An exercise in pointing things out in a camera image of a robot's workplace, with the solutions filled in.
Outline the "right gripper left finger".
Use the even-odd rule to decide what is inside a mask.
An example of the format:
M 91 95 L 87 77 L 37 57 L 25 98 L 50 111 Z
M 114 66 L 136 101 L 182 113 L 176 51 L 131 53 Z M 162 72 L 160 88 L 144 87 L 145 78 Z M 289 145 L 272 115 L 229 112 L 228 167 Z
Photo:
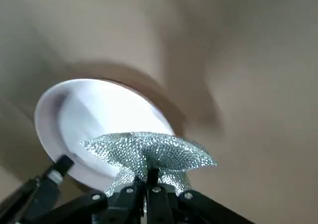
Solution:
M 111 197 L 99 192 L 76 198 L 46 214 L 47 224 L 139 224 L 143 216 L 144 195 L 153 182 L 153 171 L 142 181 L 135 177 Z

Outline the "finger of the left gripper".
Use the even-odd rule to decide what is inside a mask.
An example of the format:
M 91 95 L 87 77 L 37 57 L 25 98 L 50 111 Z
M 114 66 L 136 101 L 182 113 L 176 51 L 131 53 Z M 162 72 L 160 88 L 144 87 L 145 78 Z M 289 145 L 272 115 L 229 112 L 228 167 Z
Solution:
M 60 156 L 43 174 L 29 179 L 0 203 L 2 224 L 32 224 L 55 206 L 65 175 L 74 165 Z

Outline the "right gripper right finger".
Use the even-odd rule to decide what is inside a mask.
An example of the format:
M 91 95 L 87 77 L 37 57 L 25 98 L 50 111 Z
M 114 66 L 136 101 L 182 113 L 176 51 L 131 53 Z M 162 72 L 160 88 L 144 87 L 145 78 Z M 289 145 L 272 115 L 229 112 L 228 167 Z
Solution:
M 174 187 L 159 183 L 159 170 L 148 171 L 147 223 L 149 224 L 247 224 L 248 219 L 207 196 L 187 190 L 176 195 Z

